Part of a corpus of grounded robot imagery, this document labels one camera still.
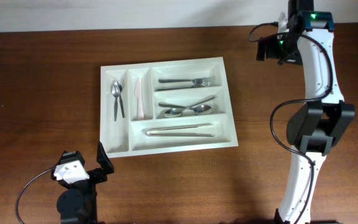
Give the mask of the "steel fork crosswise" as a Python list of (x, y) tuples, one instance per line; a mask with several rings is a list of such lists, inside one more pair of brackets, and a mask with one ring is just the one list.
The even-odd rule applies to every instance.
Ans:
[(202, 88), (211, 86), (211, 82), (204, 82), (204, 83), (196, 83), (192, 86), (183, 86), (183, 87), (176, 87), (176, 88), (159, 88), (156, 91), (168, 91), (168, 90), (182, 90), (182, 89), (189, 89), (189, 88)]

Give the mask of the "steel fork with long handle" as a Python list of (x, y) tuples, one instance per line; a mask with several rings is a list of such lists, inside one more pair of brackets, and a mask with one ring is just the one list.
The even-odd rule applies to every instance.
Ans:
[(195, 79), (158, 79), (159, 83), (176, 83), (176, 82), (191, 82), (194, 85), (206, 86), (212, 81), (211, 77), (195, 78)]

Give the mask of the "small steel teaspoon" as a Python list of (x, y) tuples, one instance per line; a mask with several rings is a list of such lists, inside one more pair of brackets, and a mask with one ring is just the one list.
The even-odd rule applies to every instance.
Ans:
[(120, 104), (120, 108), (121, 108), (121, 114), (122, 114), (122, 117), (125, 118), (126, 115), (125, 115), (125, 110), (124, 110), (124, 102), (123, 102), (123, 99), (121, 96), (123, 89), (124, 88), (123, 88), (123, 85), (121, 82), (119, 82), (119, 81), (114, 82), (114, 88), (112, 88), (112, 90), (116, 90), (116, 92), (117, 92), (117, 97), (119, 99), (119, 104)]
[(112, 86), (111, 93), (112, 93), (112, 96), (114, 97), (114, 120), (116, 121), (117, 120), (117, 108), (118, 108), (117, 100), (118, 100), (119, 94), (120, 94), (120, 89), (116, 84), (114, 84)]

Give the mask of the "pink plastic knife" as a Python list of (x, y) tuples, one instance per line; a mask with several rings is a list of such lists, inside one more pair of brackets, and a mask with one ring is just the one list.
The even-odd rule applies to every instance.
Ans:
[(142, 120), (144, 119), (144, 109), (142, 103), (142, 79), (138, 78), (135, 84), (135, 91), (134, 94), (137, 98), (137, 119)]

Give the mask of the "large steel spoon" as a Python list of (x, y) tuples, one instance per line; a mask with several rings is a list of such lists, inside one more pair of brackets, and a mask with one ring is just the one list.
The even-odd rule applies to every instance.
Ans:
[[(184, 108), (184, 106), (172, 105), (166, 103), (158, 103), (158, 105), (159, 107), (163, 107), (163, 108), (181, 108), (181, 109)], [(206, 114), (211, 114), (213, 108), (210, 105), (197, 105), (189, 108), (189, 110), (193, 110), (196, 115), (206, 115)]]

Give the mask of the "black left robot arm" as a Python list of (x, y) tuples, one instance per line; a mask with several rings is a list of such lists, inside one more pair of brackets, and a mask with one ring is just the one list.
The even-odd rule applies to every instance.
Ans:
[(96, 185), (114, 173), (103, 144), (98, 143), (96, 162), (99, 168), (86, 171), (80, 151), (64, 151), (51, 171), (51, 179), (66, 188), (57, 200), (61, 223), (97, 223)]

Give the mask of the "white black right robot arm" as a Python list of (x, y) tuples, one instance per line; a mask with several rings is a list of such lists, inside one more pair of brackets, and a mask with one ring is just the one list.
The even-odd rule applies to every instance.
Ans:
[(291, 152), (287, 187), (274, 223), (311, 223), (311, 201), (321, 166), (355, 116), (340, 91), (333, 57), (334, 21), (330, 12), (315, 11), (313, 1), (290, 0), (281, 13), (276, 34), (256, 40), (256, 59), (275, 58), (278, 64), (301, 65), (305, 97), (287, 123)]

